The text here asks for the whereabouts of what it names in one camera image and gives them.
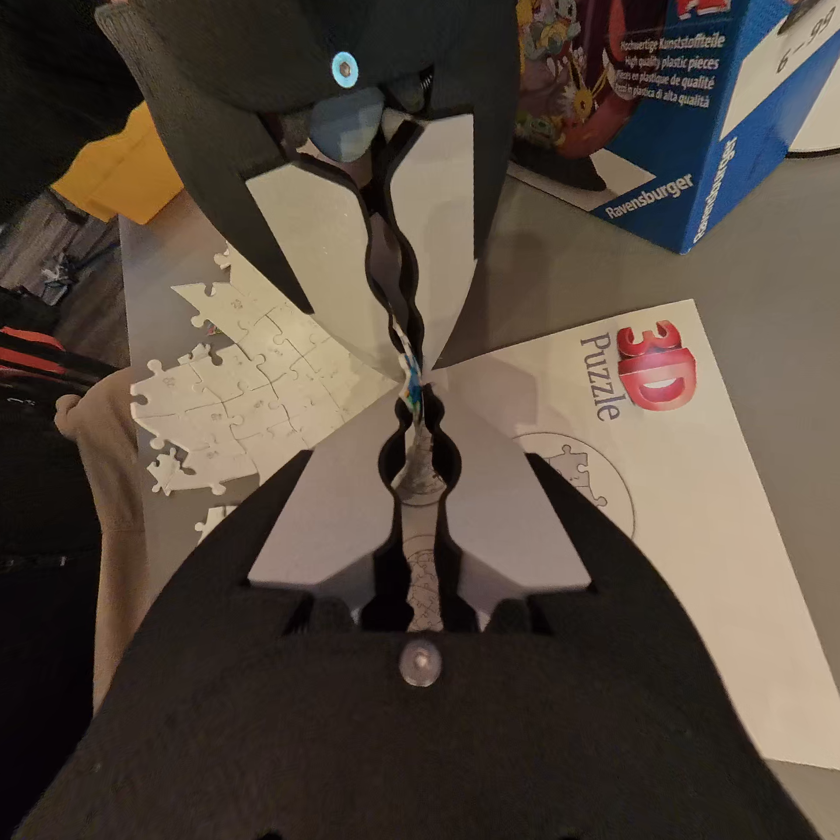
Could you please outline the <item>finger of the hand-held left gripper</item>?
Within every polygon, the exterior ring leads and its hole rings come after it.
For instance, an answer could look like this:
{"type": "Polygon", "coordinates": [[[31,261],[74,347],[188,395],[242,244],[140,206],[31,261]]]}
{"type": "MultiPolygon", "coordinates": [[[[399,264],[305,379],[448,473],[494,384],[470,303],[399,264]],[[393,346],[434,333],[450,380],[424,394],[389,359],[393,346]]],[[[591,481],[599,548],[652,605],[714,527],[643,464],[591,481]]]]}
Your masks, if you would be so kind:
{"type": "Polygon", "coordinates": [[[423,326],[423,373],[436,365],[454,330],[476,270],[474,117],[412,124],[410,143],[387,178],[393,221],[411,249],[423,326]]]}
{"type": "Polygon", "coordinates": [[[245,184],[314,321],[361,362],[403,381],[389,306],[370,273],[371,219],[353,179],[300,156],[245,184]]]}

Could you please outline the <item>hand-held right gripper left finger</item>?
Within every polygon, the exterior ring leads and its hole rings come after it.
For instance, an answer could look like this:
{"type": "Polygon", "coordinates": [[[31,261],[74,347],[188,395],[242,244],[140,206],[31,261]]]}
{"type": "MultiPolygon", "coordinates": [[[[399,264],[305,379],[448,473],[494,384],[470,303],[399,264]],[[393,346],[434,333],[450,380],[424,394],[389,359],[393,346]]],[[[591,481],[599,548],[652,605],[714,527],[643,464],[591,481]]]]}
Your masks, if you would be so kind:
{"type": "Polygon", "coordinates": [[[413,609],[395,479],[413,418],[386,394],[317,444],[248,582],[341,600],[363,628],[407,630],[413,609]]]}

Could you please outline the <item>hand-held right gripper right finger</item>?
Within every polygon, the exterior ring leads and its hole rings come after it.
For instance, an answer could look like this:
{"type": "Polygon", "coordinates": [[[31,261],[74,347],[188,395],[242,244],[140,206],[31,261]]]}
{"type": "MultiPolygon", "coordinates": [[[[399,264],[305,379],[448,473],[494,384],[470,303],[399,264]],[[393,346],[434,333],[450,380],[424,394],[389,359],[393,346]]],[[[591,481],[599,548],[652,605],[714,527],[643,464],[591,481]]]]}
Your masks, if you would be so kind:
{"type": "Polygon", "coordinates": [[[581,592],[592,579],[525,451],[441,387],[425,389],[443,481],[434,544],[444,630],[477,632],[504,601],[581,592]]]}

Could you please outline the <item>blue colourful puzzle piece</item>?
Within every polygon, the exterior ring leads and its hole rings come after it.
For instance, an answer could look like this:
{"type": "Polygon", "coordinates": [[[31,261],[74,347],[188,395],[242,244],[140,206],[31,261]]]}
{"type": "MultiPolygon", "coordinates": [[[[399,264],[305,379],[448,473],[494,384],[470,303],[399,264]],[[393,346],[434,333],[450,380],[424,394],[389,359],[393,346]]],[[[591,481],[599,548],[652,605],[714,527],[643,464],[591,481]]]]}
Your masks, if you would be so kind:
{"type": "Polygon", "coordinates": [[[402,389],[402,400],[410,411],[413,421],[418,423],[424,411],[424,391],[422,384],[422,368],[417,362],[412,345],[400,327],[395,316],[391,319],[391,328],[398,338],[402,349],[399,351],[398,360],[404,372],[405,381],[402,389]]]}

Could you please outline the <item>partly built puzzle ball shell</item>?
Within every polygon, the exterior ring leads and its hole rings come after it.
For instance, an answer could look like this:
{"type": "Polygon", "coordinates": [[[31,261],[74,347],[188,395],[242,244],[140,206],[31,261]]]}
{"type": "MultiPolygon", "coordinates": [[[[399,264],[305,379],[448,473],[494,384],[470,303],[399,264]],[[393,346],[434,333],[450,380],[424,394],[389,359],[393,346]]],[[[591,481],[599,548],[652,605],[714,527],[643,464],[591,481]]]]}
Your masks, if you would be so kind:
{"type": "Polygon", "coordinates": [[[298,452],[341,428],[396,384],[357,360],[300,312],[231,245],[214,256],[224,273],[172,288],[197,328],[229,345],[199,343],[132,384],[131,416],[151,435],[153,493],[210,490],[257,476],[265,483],[298,452]]]}

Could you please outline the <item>white puzzle piece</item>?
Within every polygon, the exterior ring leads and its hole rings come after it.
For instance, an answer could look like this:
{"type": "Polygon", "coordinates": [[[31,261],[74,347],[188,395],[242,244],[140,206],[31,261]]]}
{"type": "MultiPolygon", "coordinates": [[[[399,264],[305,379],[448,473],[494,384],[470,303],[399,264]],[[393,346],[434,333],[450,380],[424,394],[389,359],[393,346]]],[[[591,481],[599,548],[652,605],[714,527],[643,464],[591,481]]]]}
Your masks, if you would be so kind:
{"type": "Polygon", "coordinates": [[[238,505],[223,505],[210,507],[206,511],[203,520],[197,521],[194,524],[194,531],[197,534],[196,545],[200,544],[215,528],[228,517],[231,513],[236,511],[238,505]]]}

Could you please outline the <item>blue puzzle box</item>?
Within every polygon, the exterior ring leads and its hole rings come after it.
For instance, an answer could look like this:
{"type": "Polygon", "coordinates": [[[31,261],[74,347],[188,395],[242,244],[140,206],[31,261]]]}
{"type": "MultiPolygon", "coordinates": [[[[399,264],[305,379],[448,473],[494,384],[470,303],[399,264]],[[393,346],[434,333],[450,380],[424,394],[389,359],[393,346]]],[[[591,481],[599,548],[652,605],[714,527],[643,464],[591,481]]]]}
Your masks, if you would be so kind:
{"type": "Polygon", "coordinates": [[[790,152],[839,2],[517,2],[508,174],[684,255],[790,152]]]}

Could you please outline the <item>white instruction leaflet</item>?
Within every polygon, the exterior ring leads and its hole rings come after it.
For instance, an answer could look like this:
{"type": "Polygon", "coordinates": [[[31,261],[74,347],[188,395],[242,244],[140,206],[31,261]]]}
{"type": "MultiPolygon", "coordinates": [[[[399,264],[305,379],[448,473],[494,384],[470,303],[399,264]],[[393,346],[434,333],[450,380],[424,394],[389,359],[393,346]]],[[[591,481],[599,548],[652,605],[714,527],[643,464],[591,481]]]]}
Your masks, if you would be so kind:
{"type": "Polygon", "coordinates": [[[687,610],[762,756],[838,770],[838,688],[692,300],[429,376],[544,458],[687,610]]]}

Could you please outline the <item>yellow plastic tray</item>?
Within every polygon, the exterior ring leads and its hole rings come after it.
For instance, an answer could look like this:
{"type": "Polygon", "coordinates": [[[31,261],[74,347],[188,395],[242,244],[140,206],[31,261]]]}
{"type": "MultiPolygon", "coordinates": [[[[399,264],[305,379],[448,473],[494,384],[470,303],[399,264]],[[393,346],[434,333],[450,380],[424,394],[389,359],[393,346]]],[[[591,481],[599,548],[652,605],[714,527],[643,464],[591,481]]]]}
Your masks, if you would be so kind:
{"type": "Polygon", "coordinates": [[[122,216],[145,225],[184,185],[142,101],[120,133],[87,144],[51,187],[102,222],[122,216]]]}

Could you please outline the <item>black and red bag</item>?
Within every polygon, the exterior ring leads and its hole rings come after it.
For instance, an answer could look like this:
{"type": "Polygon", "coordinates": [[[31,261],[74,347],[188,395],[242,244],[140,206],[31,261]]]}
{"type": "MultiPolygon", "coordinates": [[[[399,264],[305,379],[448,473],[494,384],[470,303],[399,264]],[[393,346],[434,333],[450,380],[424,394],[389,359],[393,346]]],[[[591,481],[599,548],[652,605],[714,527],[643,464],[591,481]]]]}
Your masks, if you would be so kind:
{"type": "Polygon", "coordinates": [[[1,329],[3,385],[49,386],[60,395],[84,395],[118,371],[111,364],[68,351],[44,333],[1,329]]]}

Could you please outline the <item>white plastic mat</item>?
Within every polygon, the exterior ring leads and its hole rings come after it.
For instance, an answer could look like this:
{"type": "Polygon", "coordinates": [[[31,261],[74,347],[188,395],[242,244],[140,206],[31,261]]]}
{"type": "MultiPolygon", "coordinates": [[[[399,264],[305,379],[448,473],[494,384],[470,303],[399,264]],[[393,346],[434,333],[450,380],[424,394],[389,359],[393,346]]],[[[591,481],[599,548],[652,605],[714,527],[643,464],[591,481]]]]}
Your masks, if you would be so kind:
{"type": "Polygon", "coordinates": [[[839,151],[839,101],[816,102],[787,153],[789,158],[825,156],[839,151]]]}

